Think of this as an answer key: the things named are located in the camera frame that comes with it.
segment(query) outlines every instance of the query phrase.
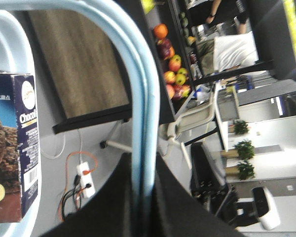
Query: power strip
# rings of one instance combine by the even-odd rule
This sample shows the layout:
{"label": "power strip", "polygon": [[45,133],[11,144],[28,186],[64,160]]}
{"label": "power strip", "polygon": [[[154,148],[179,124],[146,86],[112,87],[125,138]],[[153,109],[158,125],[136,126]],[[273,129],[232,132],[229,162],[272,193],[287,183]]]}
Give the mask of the power strip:
{"label": "power strip", "polygon": [[88,162],[84,162],[82,164],[77,165],[77,172],[78,175],[81,176],[80,185],[82,188],[84,188],[87,184],[91,184],[90,188],[86,188],[82,191],[84,198],[90,198],[95,194],[95,187],[93,184],[91,173],[84,175],[84,170],[90,170]]}

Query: green plant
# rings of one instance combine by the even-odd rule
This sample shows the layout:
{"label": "green plant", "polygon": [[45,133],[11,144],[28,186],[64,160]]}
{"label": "green plant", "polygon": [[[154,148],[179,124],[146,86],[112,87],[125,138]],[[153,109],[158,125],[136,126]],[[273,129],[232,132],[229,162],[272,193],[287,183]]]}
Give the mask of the green plant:
{"label": "green plant", "polygon": [[255,147],[252,145],[252,141],[244,139],[234,145],[234,148],[238,152],[240,159],[251,159],[255,155]]}
{"label": "green plant", "polygon": [[234,123],[234,131],[236,135],[247,133],[249,131],[248,123],[244,120],[237,120]]}
{"label": "green plant", "polygon": [[255,177],[253,165],[246,159],[243,162],[238,162],[237,168],[239,170],[239,179],[245,180]]}

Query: fruit shelf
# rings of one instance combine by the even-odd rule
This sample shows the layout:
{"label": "fruit shelf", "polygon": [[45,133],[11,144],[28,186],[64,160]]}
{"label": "fruit shelf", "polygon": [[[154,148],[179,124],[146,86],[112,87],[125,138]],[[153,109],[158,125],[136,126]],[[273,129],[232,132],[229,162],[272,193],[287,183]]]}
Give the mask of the fruit shelf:
{"label": "fruit shelf", "polygon": [[[133,18],[138,25],[143,36],[146,38],[148,45],[151,48],[152,54],[155,58],[160,84],[160,124],[175,121],[178,116],[185,110],[185,107],[194,93],[193,78],[190,69],[190,59],[186,51],[185,39],[182,35],[182,28],[180,25],[179,4],[177,0],[165,0],[162,4],[156,5],[148,14],[144,14],[144,10],[140,0],[116,0],[124,10]],[[187,98],[183,98],[177,102],[170,100],[166,82],[163,79],[163,73],[168,71],[169,60],[162,60],[158,56],[156,42],[157,39],[153,34],[153,28],[164,23],[168,28],[167,38],[171,41],[175,54],[181,56],[182,65],[188,70],[188,84],[191,86],[192,92]]]}

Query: black cable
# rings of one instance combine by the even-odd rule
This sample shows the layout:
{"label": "black cable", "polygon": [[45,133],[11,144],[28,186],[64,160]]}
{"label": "black cable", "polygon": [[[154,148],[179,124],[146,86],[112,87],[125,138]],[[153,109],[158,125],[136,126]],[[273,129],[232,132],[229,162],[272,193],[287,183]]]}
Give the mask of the black cable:
{"label": "black cable", "polygon": [[75,205],[75,209],[76,211],[78,211],[80,208],[81,208],[81,199],[79,197],[79,207],[77,205],[77,202],[76,202],[76,198],[77,198],[77,194],[81,191],[83,191],[84,189],[87,189],[87,188],[90,188],[91,187],[91,184],[87,184],[83,189],[80,187],[79,189],[77,189],[77,186],[80,182],[80,178],[77,178],[77,176],[75,177],[74,179],[74,188],[69,190],[68,192],[66,192],[63,197],[62,197],[62,210],[61,210],[61,214],[62,214],[62,218],[63,220],[66,220],[66,218],[68,218],[71,214],[73,213],[69,213],[67,216],[65,216],[65,205],[66,205],[66,202],[69,198],[73,198],[73,201],[74,201],[74,205]]}

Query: orange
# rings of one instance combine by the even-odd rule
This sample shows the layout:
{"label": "orange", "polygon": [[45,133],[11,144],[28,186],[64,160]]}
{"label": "orange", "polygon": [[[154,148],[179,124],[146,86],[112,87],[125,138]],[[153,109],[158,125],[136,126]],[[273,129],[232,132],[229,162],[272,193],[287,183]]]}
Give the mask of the orange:
{"label": "orange", "polygon": [[168,28],[165,24],[161,23],[154,27],[153,33],[158,39],[163,40],[168,35]]}

